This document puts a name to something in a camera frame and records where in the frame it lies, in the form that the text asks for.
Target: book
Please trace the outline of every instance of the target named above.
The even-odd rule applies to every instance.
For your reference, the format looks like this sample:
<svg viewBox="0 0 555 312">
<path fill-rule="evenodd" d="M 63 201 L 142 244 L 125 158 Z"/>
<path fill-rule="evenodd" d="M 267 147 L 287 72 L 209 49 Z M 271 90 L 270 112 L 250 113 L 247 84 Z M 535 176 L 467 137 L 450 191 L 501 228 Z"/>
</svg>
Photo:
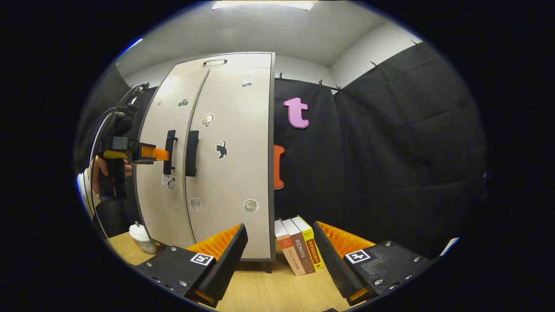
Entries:
<svg viewBox="0 0 555 312">
<path fill-rule="evenodd" d="M 303 220 L 300 216 L 296 216 L 291 218 L 293 223 L 297 226 L 297 228 L 301 231 L 302 236 L 305 239 L 306 246 L 310 255 L 310 259 L 312 260 L 312 264 L 315 270 L 321 269 L 324 267 L 324 262 L 322 261 L 322 256 L 320 255 L 320 251 L 318 250 L 318 246 L 314 241 L 314 232 L 312 231 L 312 227 Z"/>
<path fill-rule="evenodd" d="M 301 230 L 297 228 L 291 219 L 283 220 L 282 223 L 285 230 L 287 230 L 287 233 L 291 237 L 293 246 L 295 246 L 295 249 L 297 250 L 299 260 L 302 267 L 305 269 L 305 273 L 308 274 L 316 272 L 316 269 L 314 269 L 314 265 L 312 264 L 312 260 L 310 259 L 310 254 L 306 247 L 306 242 L 302 236 Z"/>
<path fill-rule="evenodd" d="M 295 250 L 295 246 L 293 246 L 291 237 L 287 233 L 287 230 L 285 230 L 285 227 L 283 226 L 281 220 L 275 221 L 274 229 L 277 242 L 279 243 L 280 248 L 285 255 L 285 259 L 287 259 L 287 262 L 293 269 L 293 272 L 297 276 L 303 275 L 305 273 L 305 269 L 302 267 L 302 264 L 299 261 L 299 256 L 297 254 L 297 251 Z"/>
</svg>

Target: ceiling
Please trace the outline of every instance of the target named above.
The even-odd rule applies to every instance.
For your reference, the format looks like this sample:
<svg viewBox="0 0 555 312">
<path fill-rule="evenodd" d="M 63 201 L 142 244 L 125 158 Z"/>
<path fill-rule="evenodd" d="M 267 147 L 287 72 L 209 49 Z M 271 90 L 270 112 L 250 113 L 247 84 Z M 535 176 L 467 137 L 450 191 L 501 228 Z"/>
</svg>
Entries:
<svg viewBox="0 0 555 312">
<path fill-rule="evenodd" d="M 180 57 L 245 51 L 275 52 L 330 67 L 387 21 L 348 1 L 316 1 L 308 12 L 266 4 L 212 11 L 214 2 L 200 2 L 143 35 L 118 58 L 121 75 Z"/>
</svg>

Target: cabinet leg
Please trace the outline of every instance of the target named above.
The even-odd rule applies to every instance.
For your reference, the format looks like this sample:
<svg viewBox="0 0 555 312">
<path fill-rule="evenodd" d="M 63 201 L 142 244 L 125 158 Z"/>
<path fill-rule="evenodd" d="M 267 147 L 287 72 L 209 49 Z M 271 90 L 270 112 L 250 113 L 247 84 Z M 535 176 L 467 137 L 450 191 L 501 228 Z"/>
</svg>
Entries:
<svg viewBox="0 0 555 312">
<path fill-rule="evenodd" d="M 266 271 L 266 273 L 272 273 L 272 270 L 270 269 L 270 264 L 268 262 L 259 262 L 260 266 Z"/>
</svg>

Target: black handle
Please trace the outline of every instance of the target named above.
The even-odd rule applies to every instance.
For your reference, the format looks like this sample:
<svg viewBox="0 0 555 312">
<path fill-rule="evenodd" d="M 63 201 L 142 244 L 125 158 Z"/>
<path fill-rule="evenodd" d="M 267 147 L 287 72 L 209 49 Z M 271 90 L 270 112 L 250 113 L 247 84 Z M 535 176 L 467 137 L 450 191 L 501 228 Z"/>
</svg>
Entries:
<svg viewBox="0 0 555 312">
<path fill-rule="evenodd" d="M 209 61 L 204 62 L 203 65 L 206 65 L 206 63 L 208 63 L 208 62 L 213 62 L 213 61 L 224 61 L 224 64 L 228 62 L 228 60 L 225 59 L 225 58 L 222 58 L 222 59 L 211 59 L 211 60 L 209 60 Z"/>
<path fill-rule="evenodd" d="M 125 163 L 123 159 L 105 158 L 108 175 L 99 171 L 100 199 L 103 202 L 126 199 L 125 193 Z"/>
<path fill-rule="evenodd" d="M 187 139 L 187 152 L 185 155 L 185 175 L 187 177 L 196 176 L 196 149 L 199 146 L 198 130 L 190 131 Z"/>
<path fill-rule="evenodd" d="M 168 136 L 166 137 L 166 150 L 170 153 L 170 160 L 164 160 L 164 174 L 169 175 L 171 171 L 175 169 L 171 165 L 171 156 L 173 155 L 173 143 L 177 141 L 175 137 L 175 130 L 169 130 Z"/>
</svg>

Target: book spine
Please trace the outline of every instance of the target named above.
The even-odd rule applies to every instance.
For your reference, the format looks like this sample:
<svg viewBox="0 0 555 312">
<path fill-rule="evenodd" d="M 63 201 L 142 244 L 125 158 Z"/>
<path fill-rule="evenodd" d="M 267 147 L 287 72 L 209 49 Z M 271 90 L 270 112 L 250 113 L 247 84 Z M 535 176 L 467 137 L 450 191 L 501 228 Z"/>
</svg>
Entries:
<svg viewBox="0 0 555 312">
<path fill-rule="evenodd" d="M 285 259 L 287 259 L 287 262 L 289 262 L 289 265 L 293 269 L 295 275 L 303 275 L 305 273 L 305 269 L 299 261 L 299 256 L 297 255 L 297 251 L 295 250 L 289 235 L 278 237 L 277 242 L 279 243 L 281 251 L 283 251 L 283 255 L 285 256 Z"/>
<path fill-rule="evenodd" d="M 322 261 L 322 257 L 320 256 L 320 251 L 318 250 L 318 246 L 316 246 L 316 242 L 314 241 L 314 232 L 312 228 L 303 231 L 302 233 L 306 248 L 310 254 L 310 259 L 312 260 L 312 264 L 315 270 L 321 269 L 324 267 L 324 262 Z"/>
<path fill-rule="evenodd" d="M 305 268 L 306 274 L 316 272 L 302 233 L 298 232 L 297 234 L 291 235 L 291 240 L 299 253 L 299 259 L 301 260 L 302 267 Z"/>
</svg>

